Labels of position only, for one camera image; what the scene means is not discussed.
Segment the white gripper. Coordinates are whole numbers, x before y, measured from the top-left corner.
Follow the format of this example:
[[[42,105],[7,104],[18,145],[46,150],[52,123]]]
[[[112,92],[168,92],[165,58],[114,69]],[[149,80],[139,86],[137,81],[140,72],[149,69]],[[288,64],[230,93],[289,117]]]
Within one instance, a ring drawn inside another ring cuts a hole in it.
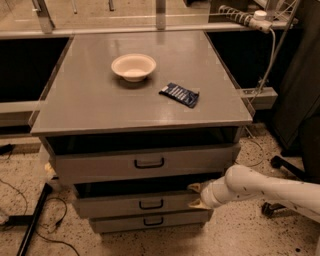
[[[188,204],[190,208],[194,209],[210,210],[218,208],[237,197],[237,193],[227,186],[224,177],[201,183],[192,183],[187,186],[187,189],[200,194],[200,198]]]

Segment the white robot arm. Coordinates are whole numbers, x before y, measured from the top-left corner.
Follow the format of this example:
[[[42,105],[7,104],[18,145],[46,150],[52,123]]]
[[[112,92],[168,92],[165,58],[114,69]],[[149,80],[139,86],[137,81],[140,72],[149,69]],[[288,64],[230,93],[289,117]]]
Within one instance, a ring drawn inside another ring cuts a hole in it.
[[[250,167],[233,165],[223,177],[190,184],[188,189],[198,194],[188,203],[191,208],[209,210],[232,201],[263,197],[320,222],[319,184],[265,176]]]

